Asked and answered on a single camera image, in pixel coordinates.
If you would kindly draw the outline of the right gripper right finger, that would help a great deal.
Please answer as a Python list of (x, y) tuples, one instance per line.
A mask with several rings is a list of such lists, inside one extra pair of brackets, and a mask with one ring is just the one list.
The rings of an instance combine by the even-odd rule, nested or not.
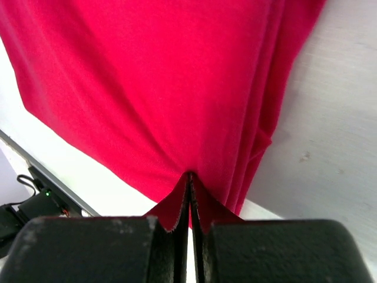
[(350, 232), (328, 219), (246, 221), (190, 175), (198, 282), (371, 282)]

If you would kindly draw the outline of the bright red t shirt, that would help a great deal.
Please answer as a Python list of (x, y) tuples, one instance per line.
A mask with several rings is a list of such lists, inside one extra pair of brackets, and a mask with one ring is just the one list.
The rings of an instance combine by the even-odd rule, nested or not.
[(239, 213), (323, 1), (2, 1), (26, 110), (155, 202)]

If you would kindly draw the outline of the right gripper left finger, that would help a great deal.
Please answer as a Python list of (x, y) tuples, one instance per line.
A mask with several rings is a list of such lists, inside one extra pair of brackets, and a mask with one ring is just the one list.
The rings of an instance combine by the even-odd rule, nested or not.
[(189, 175), (143, 216), (29, 221), (2, 282), (185, 282)]

